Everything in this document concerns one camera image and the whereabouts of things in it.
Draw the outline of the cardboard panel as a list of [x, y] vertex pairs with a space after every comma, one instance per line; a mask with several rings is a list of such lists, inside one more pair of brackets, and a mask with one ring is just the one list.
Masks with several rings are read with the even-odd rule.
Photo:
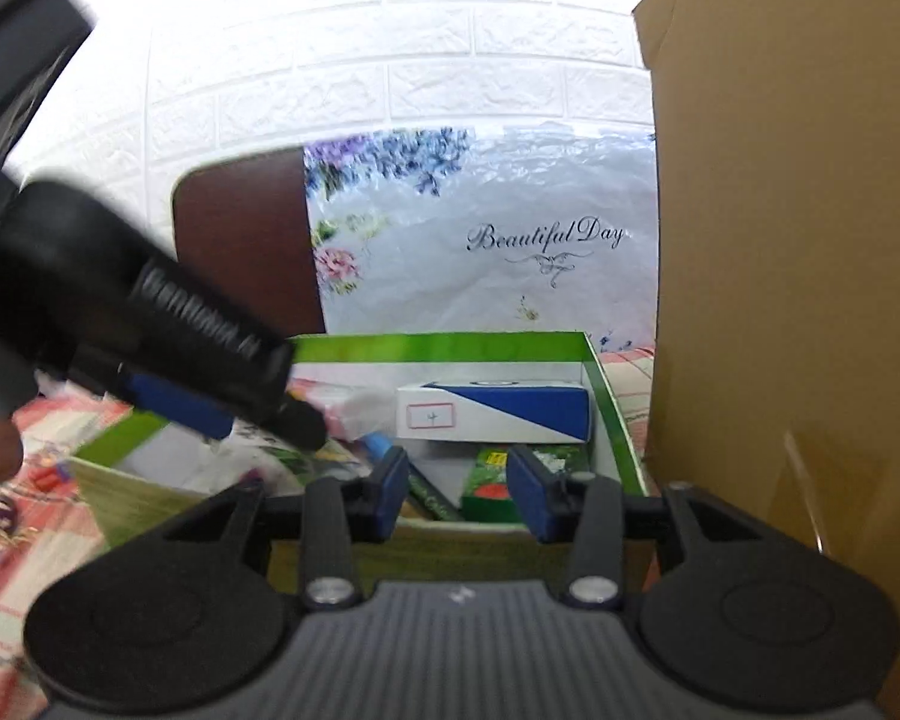
[[[658, 153], [647, 461], [900, 614], [900, 0], [640, 0]], [[883, 706], [900, 718], [900, 656]]]

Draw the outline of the plaid bed sheet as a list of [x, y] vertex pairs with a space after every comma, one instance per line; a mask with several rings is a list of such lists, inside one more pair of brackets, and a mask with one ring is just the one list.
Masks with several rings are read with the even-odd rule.
[[[116, 403], [73, 390], [25, 406], [16, 424], [25, 457], [0, 497], [0, 718], [32, 718], [46, 704], [22, 650], [23, 618], [41, 590], [199, 499], [77, 463], [79, 452], [130, 424]], [[368, 583], [536, 577], [552, 574], [563, 554], [512, 527], [450, 527], [415, 515], [388, 543], [356, 551]]]

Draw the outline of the floral white plastic bag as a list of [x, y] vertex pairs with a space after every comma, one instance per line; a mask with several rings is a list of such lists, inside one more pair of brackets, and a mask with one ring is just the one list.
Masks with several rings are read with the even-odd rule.
[[658, 305], [649, 127], [400, 128], [305, 145], [334, 335], [582, 332], [649, 346]]

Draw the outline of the clear zip bag pack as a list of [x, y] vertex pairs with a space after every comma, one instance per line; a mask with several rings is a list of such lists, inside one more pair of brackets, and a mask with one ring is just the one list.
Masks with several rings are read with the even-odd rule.
[[292, 379], [289, 393], [317, 408], [333, 439], [354, 442], [368, 434], [391, 433], [397, 417], [397, 395], [363, 385]]

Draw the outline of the green storage box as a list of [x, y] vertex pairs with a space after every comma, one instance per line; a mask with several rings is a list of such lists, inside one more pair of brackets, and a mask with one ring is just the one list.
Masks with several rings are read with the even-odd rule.
[[[598, 351], [575, 332], [424, 333], [330, 337], [297, 341], [297, 379], [370, 387], [426, 380], [559, 379], [589, 389], [596, 426], [590, 455], [601, 473], [617, 476], [631, 493], [647, 478], [642, 452], [653, 379], [650, 348]], [[312, 458], [256, 427], [235, 424], [221, 442], [205, 439], [159, 416], [133, 411], [69, 460], [69, 472], [112, 548], [157, 527], [198, 500], [250, 475], [272, 497], [299, 497], [322, 476], [343, 481], [370, 470], [361, 449], [338, 445]], [[365, 585], [395, 580], [526, 580], [559, 582], [569, 550], [541, 546], [510, 523], [440, 520], [409, 499], [393, 536], [382, 546], [354, 550]]]

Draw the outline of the white blue carton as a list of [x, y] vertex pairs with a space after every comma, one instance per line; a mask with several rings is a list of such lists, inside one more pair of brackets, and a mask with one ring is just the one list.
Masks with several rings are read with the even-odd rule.
[[587, 388], [547, 380], [465, 380], [397, 390], [400, 439], [463, 444], [587, 444], [593, 408]]

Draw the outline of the dark brown headboard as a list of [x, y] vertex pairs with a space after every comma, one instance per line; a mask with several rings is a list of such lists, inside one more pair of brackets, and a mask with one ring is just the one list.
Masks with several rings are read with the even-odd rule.
[[180, 262], [288, 337], [325, 330], [302, 148], [188, 172], [173, 189], [172, 215]]

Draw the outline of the green packet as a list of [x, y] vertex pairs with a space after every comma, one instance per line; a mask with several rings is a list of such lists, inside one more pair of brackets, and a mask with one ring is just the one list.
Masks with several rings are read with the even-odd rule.
[[[553, 475], [588, 472], [589, 452], [583, 445], [532, 445], [541, 465]], [[521, 523], [518, 504], [543, 491], [543, 483], [526, 468], [515, 463], [510, 472], [510, 447], [486, 445], [476, 455], [460, 497], [460, 512], [468, 522]]]

